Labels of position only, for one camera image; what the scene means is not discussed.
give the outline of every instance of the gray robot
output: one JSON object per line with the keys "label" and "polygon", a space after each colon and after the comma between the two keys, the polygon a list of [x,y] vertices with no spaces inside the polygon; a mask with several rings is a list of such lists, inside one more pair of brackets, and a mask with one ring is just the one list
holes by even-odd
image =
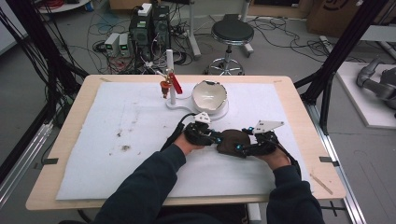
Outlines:
{"label": "gray robot", "polygon": [[372,91],[388,107],[396,109],[396,67],[382,72],[379,83],[370,79],[380,63],[383,62],[379,58],[375,58],[367,66],[363,67],[358,73],[356,84],[359,87]]}

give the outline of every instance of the metal bowl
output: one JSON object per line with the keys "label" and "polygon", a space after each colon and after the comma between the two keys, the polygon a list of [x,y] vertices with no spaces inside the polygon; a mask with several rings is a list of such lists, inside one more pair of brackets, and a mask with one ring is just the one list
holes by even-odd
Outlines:
{"label": "metal bowl", "polygon": [[216,81],[204,80],[192,90],[195,109],[207,114],[216,114],[226,105],[227,91]]}

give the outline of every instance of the electronic equipment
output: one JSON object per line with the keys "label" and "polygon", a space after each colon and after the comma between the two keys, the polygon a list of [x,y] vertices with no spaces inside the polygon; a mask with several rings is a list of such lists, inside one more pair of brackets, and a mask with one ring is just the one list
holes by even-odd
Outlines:
{"label": "electronic equipment", "polygon": [[151,43],[154,28],[151,20],[151,11],[148,12],[147,16],[134,14],[131,18],[129,32],[134,47],[134,55],[138,60],[151,61],[152,59]]}
{"label": "electronic equipment", "polygon": [[142,8],[143,9],[140,9],[140,10],[137,11],[137,15],[138,16],[148,16],[150,11],[151,11],[152,4],[143,3]]}
{"label": "electronic equipment", "polygon": [[169,35],[169,6],[157,6],[153,9],[152,20],[154,23],[155,40],[157,47],[161,49],[171,48],[171,38]]}
{"label": "electronic equipment", "polygon": [[131,44],[128,34],[120,34],[120,54],[121,57],[131,57]]}
{"label": "electronic equipment", "polygon": [[117,57],[120,52],[120,34],[113,33],[105,41],[107,56]]}
{"label": "electronic equipment", "polygon": [[183,5],[189,5],[190,0],[163,0],[164,2],[171,2],[171,3],[177,3],[177,4],[183,4]]}
{"label": "electronic equipment", "polygon": [[300,0],[254,0],[254,5],[297,7]]}

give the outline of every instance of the red marker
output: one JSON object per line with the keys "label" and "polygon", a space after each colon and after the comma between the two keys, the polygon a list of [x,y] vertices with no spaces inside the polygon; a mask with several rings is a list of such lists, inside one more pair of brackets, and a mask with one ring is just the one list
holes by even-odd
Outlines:
{"label": "red marker", "polygon": [[183,90],[181,89],[180,84],[178,84],[178,81],[177,81],[177,79],[175,77],[175,74],[169,73],[169,77],[172,80],[172,84],[174,85],[175,91],[177,92],[177,94],[183,93]]}

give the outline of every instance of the white shelf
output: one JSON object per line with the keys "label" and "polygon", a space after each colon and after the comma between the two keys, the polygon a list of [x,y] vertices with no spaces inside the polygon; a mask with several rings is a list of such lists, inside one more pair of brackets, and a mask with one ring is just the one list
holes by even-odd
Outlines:
{"label": "white shelf", "polygon": [[[52,9],[51,12],[56,13],[56,12],[63,12],[63,11],[75,9],[75,8],[84,6],[85,4],[89,3],[90,1],[91,0],[80,0],[79,3],[77,3],[77,4],[64,4],[61,7]],[[39,11],[40,11],[40,13],[48,13],[48,11],[46,9],[39,9]]]}

